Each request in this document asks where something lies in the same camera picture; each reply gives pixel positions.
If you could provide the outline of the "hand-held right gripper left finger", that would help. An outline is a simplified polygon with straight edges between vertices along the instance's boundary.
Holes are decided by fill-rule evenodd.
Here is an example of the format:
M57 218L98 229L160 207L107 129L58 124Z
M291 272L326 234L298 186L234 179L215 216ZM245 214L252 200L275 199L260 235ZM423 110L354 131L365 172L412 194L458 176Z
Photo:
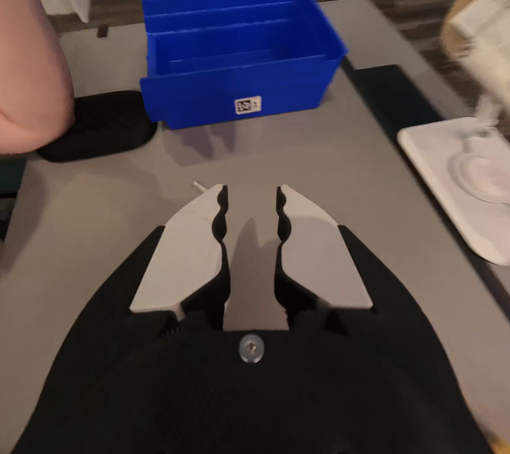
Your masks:
M130 312L184 313L185 300L219 275L224 235L213 234L213 221L221 192L227 192L222 184L202 191L165 223Z

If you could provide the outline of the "teal office chair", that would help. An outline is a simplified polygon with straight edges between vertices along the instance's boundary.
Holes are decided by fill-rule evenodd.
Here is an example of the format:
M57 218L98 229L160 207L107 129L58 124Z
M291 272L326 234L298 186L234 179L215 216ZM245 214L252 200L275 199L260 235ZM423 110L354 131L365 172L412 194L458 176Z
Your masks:
M26 164L23 157L1 158L1 199L17 196Z

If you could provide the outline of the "blue plastic bin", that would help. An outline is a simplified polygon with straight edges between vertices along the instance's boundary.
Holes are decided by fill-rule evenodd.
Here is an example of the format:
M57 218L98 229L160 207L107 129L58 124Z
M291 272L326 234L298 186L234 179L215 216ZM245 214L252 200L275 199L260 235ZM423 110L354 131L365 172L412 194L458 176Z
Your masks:
M317 108L348 49L316 0L142 0L145 110L172 130Z

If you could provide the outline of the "person's left forearm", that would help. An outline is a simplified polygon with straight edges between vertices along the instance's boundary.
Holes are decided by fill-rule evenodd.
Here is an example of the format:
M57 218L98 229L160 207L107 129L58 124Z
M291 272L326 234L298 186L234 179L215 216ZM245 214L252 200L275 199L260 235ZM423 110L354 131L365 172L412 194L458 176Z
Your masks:
M36 151L73 123L73 81L41 0L1 0L1 155Z

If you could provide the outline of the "printed instruction sheet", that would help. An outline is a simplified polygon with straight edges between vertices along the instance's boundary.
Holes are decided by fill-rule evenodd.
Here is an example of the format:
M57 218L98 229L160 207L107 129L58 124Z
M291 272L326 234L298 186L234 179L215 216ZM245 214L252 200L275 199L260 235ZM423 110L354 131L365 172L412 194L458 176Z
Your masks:
M467 39L460 61L479 81L509 90L509 0L475 0L453 18Z

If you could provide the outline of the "white document stand with instructions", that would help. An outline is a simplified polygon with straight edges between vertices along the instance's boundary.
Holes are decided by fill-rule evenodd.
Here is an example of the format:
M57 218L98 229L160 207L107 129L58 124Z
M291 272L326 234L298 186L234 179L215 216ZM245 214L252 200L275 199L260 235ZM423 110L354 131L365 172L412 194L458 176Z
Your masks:
M475 254L509 266L509 141L497 129L509 115L509 90L480 82L463 66L467 39L452 23L474 1L457 0L441 33L446 54L481 87L474 116L404 128L397 139Z

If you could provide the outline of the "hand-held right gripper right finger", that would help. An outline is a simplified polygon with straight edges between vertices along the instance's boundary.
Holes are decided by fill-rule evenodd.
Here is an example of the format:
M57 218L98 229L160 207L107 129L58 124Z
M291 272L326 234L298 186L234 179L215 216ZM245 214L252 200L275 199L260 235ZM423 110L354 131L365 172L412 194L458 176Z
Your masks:
M325 210L288 185L277 188L278 269L306 298L330 308L370 310L372 299Z

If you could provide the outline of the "black mesh elbow pad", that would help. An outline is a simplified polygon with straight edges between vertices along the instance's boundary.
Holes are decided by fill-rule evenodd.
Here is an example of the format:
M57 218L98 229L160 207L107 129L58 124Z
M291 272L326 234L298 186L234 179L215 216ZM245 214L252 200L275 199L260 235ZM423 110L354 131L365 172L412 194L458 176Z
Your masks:
M74 124L36 154L52 163L115 155L145 145L157 128L139 91L82 96L74 100Z

